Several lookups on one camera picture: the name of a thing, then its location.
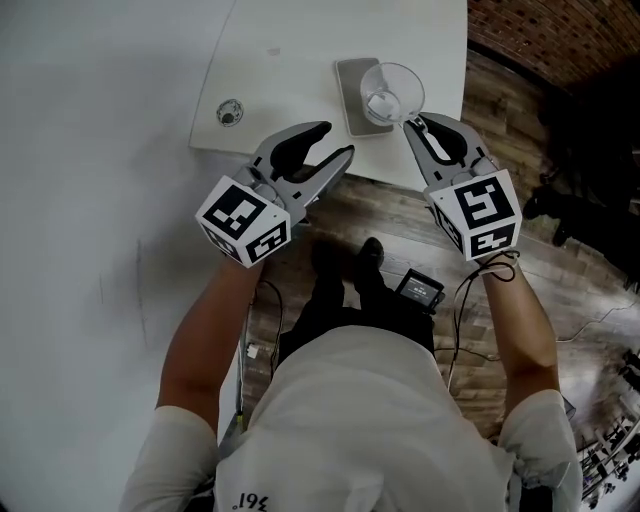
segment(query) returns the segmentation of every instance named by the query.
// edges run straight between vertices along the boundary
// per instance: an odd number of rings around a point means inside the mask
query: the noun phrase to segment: glass cup
[[[424,105],[424,87],[418,75],[393,62],[369,69],[360,82],[360,94],[364,115],[378,126],[414,119]]]

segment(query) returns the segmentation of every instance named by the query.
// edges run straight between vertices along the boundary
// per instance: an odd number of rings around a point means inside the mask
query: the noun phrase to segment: electrical wire
[[[276,361],[276,356],[278,354],[278,349],[280,347],[280,334],[282,333],[282,324],[284,322],[284,303],[282,302],[282,295],[280,294],[280,290],[271,282],[267,280],[260,280],[258,284],[266,284],[271,287],[276,295],[278,296],[278,304],[280,306],[280,322],[278,324],[278,332],[276,334],[275,347],[271,356],[269,357],[269,366],[271,369],[271,378],[273,379],[274,372],[274,363]],[[247,356],[247,332],[249,326],[249,314],[251,313],[251,309],[255,305],[258,300],[258,291],[254,292],[253,299],[249,303],[249,310],[247,311],[247,318],[245,319],[245,323],[243,326],[243,340],[238,344],[238,381],[239,381],[239,389],[238,394],[239,397],[236,400],[237,412],[236,412],[236,422],[240,427],[243,427],[243,414],[244,414],[244,367],[245,367],[245,357]]]
[[[580,327],[580,329],[578,329],[578,331],[577,331],[573,336],[571,336],[571,338],[564,338],[564,339],[560,339],[560,338],[558,338],[556,341],[557,341],[558,343],[571,343],[572,341],[575,341],[575,340],[578,338],[578,336],[580,336],[580,335],[582,334],[582,332],[583,332],[587,327],[589,327],[590,325],[593,325],[593,324],[601,324],[601,323],[602,323],[602,322],[604,322],[604,321],[607,319],[607,317],[608,317],[611,313],[613,313],[614,311],[625,311],[625,310],[627,310],[627,309],[631,309],[631,308],[632,308],[633,306],[635,306],[637,303],[638,303],[638,301],[633,301],[633,303],[631,303],[631,304],[629,304],[628,306],[625,306],[625,307],[623,307],[623,308],[611,308],[611,309],[607,312],[607,314],[605,314],[605,315],[604,315],[600,320],[592,320],[592,321],[587,322],[586,324],[584,324],[582,327]]]
[[[440,347],[440,348],[434,349],[434,352],[439,352],[440,350],[455,350],[455,349],[456,349],[455,347]],[[473,350],[469,350],[468,348],[464,348],[464,347],[460,347],[458,348],[458,350],[462,352],[467,352],[469,354],[473,354],[474,356],[481,357],[482,359],[484,359],[485,361],[489,361],[490,363],[497,363],[500,361],[500,356],[498,355],[487,356],[485,354],[481,354],[480,352],[475,352]]]
[[[267,286],[271,287],[274,292],[276,292],[276,295],[278,296],[278,303],[280,305],[280,322],[278,323],[278,332],[276,334],[273,352],[271,352],[271,356],[269,357],[269,368],[271,370],[271,379],[273,379],[275,363],[278,360],[278,352],[280,350],[280,335],[282,334],[282,324],[284,323],[284,302],[282,301],[280,290],[278,290],[275,284],[273,284],[271,281],[267,281],[266,279],[262,279],[260,283],[266,284]]]
[[[508,263],[506,261],[495,261],[496,258],[498,258],[499,256],[506,256],[507,258],[513,260],[513,264]],[[471,272],[471,274],[469,274],[464,281],[462,281],[462,283],[460,283],[460,286],[458,286],[458,289],[456,290],[455,294],[453,295],[453,316],[452,316],[452,322],[453,322],[453,336],[454,336],[454,347],[453,347],[453,358],[451,359],[451,365],[449,366],[449,376],[447,378],[447,389],[451,390],[451,382],[453,379],[453,371],[455,369],[455,365],[456,365],[456,361],[458,359],[458,353],[460,352],[460,350],[463,350],[465,352],[470,352],[470,353],[474,353],[468,349],[461,349],[460,347],[460,326],[462,324],[462,315],[464,313],[464,307],[467,303],[467,298],[469,297],[469,291],[471,290],[471,285],[473,285],[474,281],[482,276],[482,275],[486,275],[486,274],[493,274],[493,277],[498,279],[499,281],[502,281],[503,283],[509,283],[511,281],[513,281],[516,277],[516,270],[514,265],[517,264],[518,258],[520,257],[520,253],[518,251],[515,250],[508,250],[508,251],[502,251],[499,252],[497,254],[494,254],[491,258],[489,258],[487,261],[485,261],[484,263],[480,264],[480,266],[478,267],[478,269],[474,270],[473,272]],[[507,271],[511,271],[511,275],[507,278],[502,277],[499,275],[499,273],[504,272],[505,270]],[[458,296],[460,295],[460,293],[462,292],[462,290],[464,289],[464,297],[462,299],[462,304],[460,306],[460,311],[456,314],[456,304],[458,302]],[[480,357],[485,357],[482,354],[479,353],[474,353],[475,355],[479,355]]]

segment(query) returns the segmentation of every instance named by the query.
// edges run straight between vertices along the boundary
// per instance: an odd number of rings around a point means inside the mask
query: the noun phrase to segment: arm
[[[513,260],[500,256],[494,261]],[[506,269],[502,276],[510,275]],[[505,283],[483,276],[496,332],[498,352],[507,374],[506,415],[538,391],[559,391],[556,336],[544,309],[515,265],[515,279]]]
[[[187,409],[217,431],[220,388],[262,267],[258,263],[246,269],[225,258],[173,336],[162,369],[157,407]]]

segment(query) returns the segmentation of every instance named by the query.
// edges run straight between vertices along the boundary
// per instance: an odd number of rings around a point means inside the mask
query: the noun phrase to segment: small black device
[[[409,269],[402,282],[396,288],[396,293],[406,299],[407,307],[413,307],[432,315],[436,306],[445,297],[444,285],[430,277]]]

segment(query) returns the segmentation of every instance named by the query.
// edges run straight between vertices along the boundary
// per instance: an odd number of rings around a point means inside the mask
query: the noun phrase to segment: white table
[[[349,173],[423,190],[425,183],[399,127],[349,136],[335,61],[376,57],[411,68],[426,92],[423,110],[460,118],[467,45],[464,0],[237,0],[202,90],[190,145],[251,154],[271,133],[306,121],[331,132],[306,163],[356,147]],[[242,120],[225,128],[218,106],[234,98]]]

